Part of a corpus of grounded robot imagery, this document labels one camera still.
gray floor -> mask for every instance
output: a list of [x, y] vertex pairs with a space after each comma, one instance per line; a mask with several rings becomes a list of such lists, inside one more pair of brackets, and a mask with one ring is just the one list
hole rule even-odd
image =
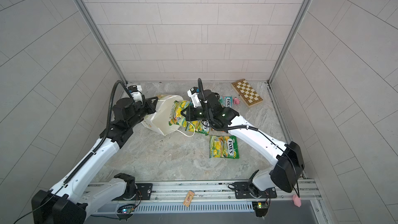
[[[146, 97], [171, 94], [186, 100], [189, 99], [187, 90], [196, 84], [141, 83]], [[251, 86], [264, 101], [251, 108], [242, 102], [232, 108], [254, 126], [276, 139], [284, 140], [266, 84], [254, 82]], [[231, 83], [204, 82], [203, 87], [220, 95], [238, 96]], [[210, 135], [221, 133], [211, 131]], [[133, 175], [137, 181], [248, 179], [255, 170], [269, 166], [264, 157], [240, 139], [239, 159], [209, 158], [209, 140], [210, 136], [200, 133], [195, 133], [192, 138], [179, 132], [162, 136], [138, 124], [129, 141], [104, 165], [93, 181], [108, 181], [119, 172]]]

wooden chessboard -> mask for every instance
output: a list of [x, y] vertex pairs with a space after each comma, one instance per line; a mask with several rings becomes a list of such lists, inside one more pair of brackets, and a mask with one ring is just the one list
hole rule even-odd
[[255, 106], [263, 101], [260, 95], [250, 86], [250, 84], [245, 79], [233, 82], [231, 83], [231, 85], [235, 92], [240, 95], [247, 107]]

black cable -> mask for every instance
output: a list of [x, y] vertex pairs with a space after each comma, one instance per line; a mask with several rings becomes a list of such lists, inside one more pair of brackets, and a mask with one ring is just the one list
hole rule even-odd
[[113, 98], [115, 97], [115, 92], [116, 92], [116, 88], [118, 85], [122, 85], [124, 91], [126, 91], [127, 95], [130, 96], [130, 98], [132, 98], [132, 95], [130, 94], [130, 92], [128, 91], [128, 89], [125, 87], [124, 83], [121, 80], [118, 80], [115, 82], [115, 84], [113, 85], [112, 88], [112, 92], [111, 92], [111, 97], [109, 99], [109, 107], [108, 107], [108, 116], [107, 116], [107, 120], [106, 120], [106, 128], [103, 134], [103, 137], [101, 139], [101, 141], [97, 144], [97, 146], [92, 150], [92, 152], [90, 152], [80, 163], [79, 165], [70, 173], [70, 175], [64, 180], [63, 184], [66, 185], [73, 177], [74, 175], [83, 167], [83, 165], [90, 159], [90, 157], [92, 157], [93, 155], [95, 155], [95, 153], [97, 152], [97, 150], [102, 146], [102, 144], [105, 142], [108, 133], [109, 133], [109, 129], [111, 126], [111, 118], [112, 118], [112, 107], [113, 107]]
[[[258, 128], [256, 127], [252, 127], [252, 126], [248, 126], [248, 125], [238, 125], [238, 126], [233, 126], [233, 127], [225, 127], [225, 128], [216, 128], [214, 127], [214, 125], [211, 122], [210, 119], [210, 112], [209, 112], [209, 107], [207, 106], [208, 102], [207, 99], [205, 97], [205, 93], [203, 92], [203, 84], [202, 84], [202, 80], [200, 78], [198, 78], [198, 87], [199, 87], [199, 92], [202, 94], [202, 98], [203, 98], [203, 102], [205, 104], [205, 118], [208, 120], [209, 125], [215, 130], [215, 131], [228, 131], [228, 130], [235, 130], [235, 129], [248, 129], [248, 130], [253, 130], [256, 132], [261, 133], [264, 137], [266, 137], [272, 144], [274, 144], [276, 147], [278, 147], [285, 155], [286, 157], [289, 159], [291, 166], [293, 167], [293, 170], [295, 172], [295, 178], [297, 178], [297, 173], [296, 173], [296, 168], [292, 162], [292, 160], [290, 159], [290, 157], [286, 154], [286, 152], [284, 150], [282, 150], [279, 146], [277, 146], [274, 142], [272, 142], [271, 139], [269, 139], [263, 132], [261, 132], [260, 130], [258, 130]], [[296, 179], [296, 184], [297, 184], [297, 189], [299, 188], [299, 181], [298, 178]]]
[[42, 205], [38, 206], [37, 208], [35, 208], [34, 210], [30, 211], [29, 213], [24, 214], [23, 216], [21, 216], [20, 218], [18, 218], [13, 224], [17, 223], [17, 221], [21, 220], [23, 217], [27, 216], [28, 214], [33, 213], [34, 211], [36, 211], [36, 210], [38, 210], [39, 208], [41, 208], [41, 207], [43, 207], [44, 205], [46, 205], [47, 202], [49, 202], [49, 201], [51, 200], [51, 198], [53, 198], [62, 188], [63, 188], [63, 186], [61, 186], [61, 187], [59, 188], [59, 190], [58, 190], [57, 192], [55, 192], [55, 194], [53, 194], [53, 195], [50, 197], [50, 199], [48, 199], [48, 200], [47, 200], [46, 202], [44, 202]]

